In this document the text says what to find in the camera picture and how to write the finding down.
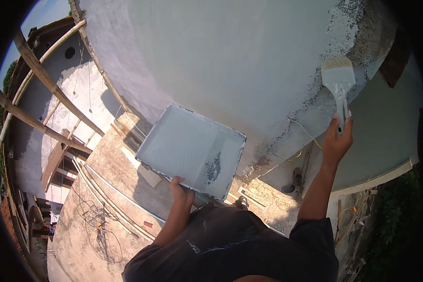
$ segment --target hand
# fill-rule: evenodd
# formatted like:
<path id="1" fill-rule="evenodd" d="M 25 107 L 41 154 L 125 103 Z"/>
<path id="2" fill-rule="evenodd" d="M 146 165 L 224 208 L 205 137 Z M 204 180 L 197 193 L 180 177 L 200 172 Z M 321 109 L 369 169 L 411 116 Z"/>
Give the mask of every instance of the hand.
<path id="1" fill-rule="evenodd" d="M 189 205 L 189 207 L 191 208 L 196 193 L 193 189 L 183 188 L 179 185 L 179 183 L 184 180 L 184 177 L 174 176 L 171 181 L 171 184 L 169 184 L 169 188 L 171 189 L 174 202 L 184 203 L 186 205 Z"/>
<path id="2" fill-rule="evenodd" d="M 326 137 L 323 143 L 323 160 L 321 166 L 326 166 L 332 170 L 336 170 L 338 163 L 351 147 L 352 139 L 352 117 L 348 117 L 345 121 L 345 128 L 342 135 L 337 135 L 338 115 L 334 114 L 332 121 L 327 128 Z"/>

